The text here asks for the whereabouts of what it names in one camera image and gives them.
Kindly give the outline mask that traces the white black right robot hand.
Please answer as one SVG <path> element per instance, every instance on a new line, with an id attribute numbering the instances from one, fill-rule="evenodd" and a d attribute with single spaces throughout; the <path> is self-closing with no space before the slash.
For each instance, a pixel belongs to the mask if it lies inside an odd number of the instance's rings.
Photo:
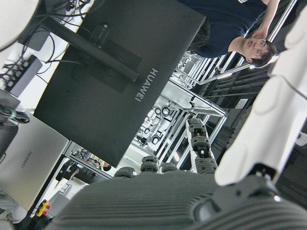
<path id="1" fill-rule="evenodd" d="M 307 118 L 307 11 L 215 170 L 142 172 L 86 186 L 49 230 L 304 230 L 307 212 L 281 198 L 280 176 Z"/>

